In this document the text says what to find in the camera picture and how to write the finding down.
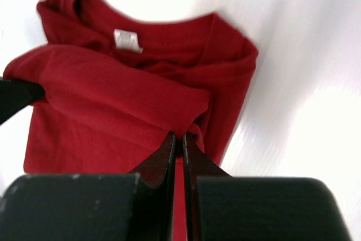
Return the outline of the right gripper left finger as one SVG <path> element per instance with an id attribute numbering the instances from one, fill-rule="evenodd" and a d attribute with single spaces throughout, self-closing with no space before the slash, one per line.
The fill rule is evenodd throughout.
<path id="1" fill-rule="evenodd" d="M 1 199 L 2 240 L 171 240 L 176 138 L 126 174 L 26 174 Z"/>

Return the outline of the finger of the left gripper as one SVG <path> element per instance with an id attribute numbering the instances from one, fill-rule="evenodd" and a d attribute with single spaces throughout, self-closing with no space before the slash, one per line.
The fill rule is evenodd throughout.
<path id="1" fill-rule="evenodd" d="M 45 90 L 39 84 L 1 77 L 1 125 L 44 96 Z"/>

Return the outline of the red t shirt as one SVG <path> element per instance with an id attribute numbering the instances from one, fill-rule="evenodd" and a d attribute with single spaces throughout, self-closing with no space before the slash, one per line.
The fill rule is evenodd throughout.
<path id="1" fill-rule="evenodd" d="M 258 50 L 218 14 L 141 23 L 103 0 L 42 0 L 47 44 L 3 78 L 39 84 L 24 171 L 126 174 L 176 138 L 171 240 L 188 240 L 183 137 L 219 166 Z"/>

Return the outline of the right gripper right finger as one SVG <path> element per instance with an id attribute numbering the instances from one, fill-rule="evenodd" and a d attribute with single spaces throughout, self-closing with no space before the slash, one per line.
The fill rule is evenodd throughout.
<path id="1" fill-rule="evenodd" d="M 233 177 L 183 137 L 188 240 L 350 240 L 330 189 L 301 177 Z"/>

